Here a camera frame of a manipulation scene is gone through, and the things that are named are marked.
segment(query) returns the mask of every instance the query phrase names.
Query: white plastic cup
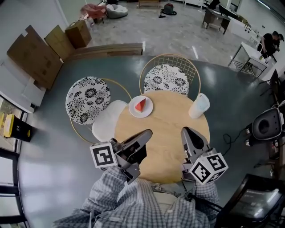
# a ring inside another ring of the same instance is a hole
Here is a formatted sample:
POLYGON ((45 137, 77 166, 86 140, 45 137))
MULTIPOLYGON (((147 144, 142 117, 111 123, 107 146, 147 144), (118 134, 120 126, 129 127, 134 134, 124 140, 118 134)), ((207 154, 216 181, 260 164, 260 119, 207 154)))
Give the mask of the white plastic cup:
POLYGON ((188 114, 192 119, 199 118, 210 108, 210 101, 205 94, 198 94, 197 99, 191 105, 188 114))

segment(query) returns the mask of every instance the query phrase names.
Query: red chair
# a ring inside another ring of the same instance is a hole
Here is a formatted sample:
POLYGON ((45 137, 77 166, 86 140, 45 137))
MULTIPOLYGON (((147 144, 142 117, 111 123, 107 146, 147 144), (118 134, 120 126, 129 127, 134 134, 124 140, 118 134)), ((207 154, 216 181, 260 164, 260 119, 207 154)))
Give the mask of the red chair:
POLYGON ((102 18, 102 22, 104 23, 103 17, 106 14, 106 6, 87 4, 81 8, 80 12, 82 15, 87 13, 95 22, 97 22, 99 18, 102 18))

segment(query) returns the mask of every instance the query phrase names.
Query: concrete floor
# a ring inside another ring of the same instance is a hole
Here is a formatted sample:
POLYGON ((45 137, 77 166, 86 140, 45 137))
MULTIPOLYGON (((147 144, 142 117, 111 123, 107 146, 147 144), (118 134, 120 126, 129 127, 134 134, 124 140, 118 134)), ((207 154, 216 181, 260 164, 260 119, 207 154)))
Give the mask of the concrete floor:
POLYGON ((160 9, 157 7, 137 8, 138 3, 120 1, 119 4, 129 10, 126 17, 120 19, 105 19, 104 24, 95 25, 91 33, 89 46, 146 42, 144 55, 162 53, 182 54, 190 59, 196 59, 192 47, 195 47, 198 60, 227 66, 230 57, 234 55, 242 38, 223 28, 202 28, 205 15, 200 8, 171 1, 176 16, 158 18, 160 9))
MULTIPOLYGON (((102 171, 95 169, 89 144, 73 131, 65 110, 65 97, 71 85, 86 76, 116 80, 126 87, 131 96, 139 95, 138 79, 151 57, 109 57, 67 62, 63 65, 42 105, 27 122, 36 128, 30 143, 23 142, 19 160, 19 183, 24 212, 31 227, 49 228, 54 220, 69 215, 82 203, 102 171)), ((236 74, 219 65, 193 61, 201 76, 201 92, 210 100, 206 111, 210 129, 210 144, 224 153, 228 145, 223 134, 235 138, 258 114, 273 102, 268 95, 260 97, 268 85, 258 85, 259 79, 236 74)), ((120 87, 107 82, 111 101, 130 99, 120 87)), ((194 79, 189 98, 197 95, 194 79)), ((96 142, 90 130, 76 125, 88 140, 96 142)), ((225 156, 229 170, 216 181, 220 205, 230 199, 246 173, 269 177, 269 168, 253 169, 268 157, 264 145, 247 147, 242 134, 225 156)))

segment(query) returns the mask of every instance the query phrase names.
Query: round wooden table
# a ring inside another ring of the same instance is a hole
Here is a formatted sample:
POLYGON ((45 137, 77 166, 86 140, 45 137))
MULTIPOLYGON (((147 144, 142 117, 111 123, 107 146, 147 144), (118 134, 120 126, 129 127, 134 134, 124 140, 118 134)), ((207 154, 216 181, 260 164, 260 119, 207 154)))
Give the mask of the round wooden table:
POLYGON ((151 129, 153 135, 147 142, 147 157, 140 164, 140 178, 154 183, 175 183, 181 180, 180 166, 184 153, 180 132, 187 126, 200 132, 210 142, 208 122, 204 115, 192 119, 188 110, 193 101, 171 91, 152 91, 145 93, 154 108, 145 118, 136 118, 129 112, 129 106, 121 113, 116 129, 115 139, 119 142, 128 137, 151 129))

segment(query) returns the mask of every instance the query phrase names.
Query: red watermelon slice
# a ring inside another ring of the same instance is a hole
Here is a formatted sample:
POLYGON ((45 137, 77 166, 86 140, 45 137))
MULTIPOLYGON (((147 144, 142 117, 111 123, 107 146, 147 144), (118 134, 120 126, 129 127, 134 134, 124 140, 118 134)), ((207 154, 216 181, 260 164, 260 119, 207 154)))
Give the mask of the red watermelon slice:
POLYGON ((137 105, 135 106, 135 109, 136 109, 138 112, 142 112, 144 106, 146 105, 146 101, 147 101, 147 99, 144 98, 139 104, 137 104, 137 105))

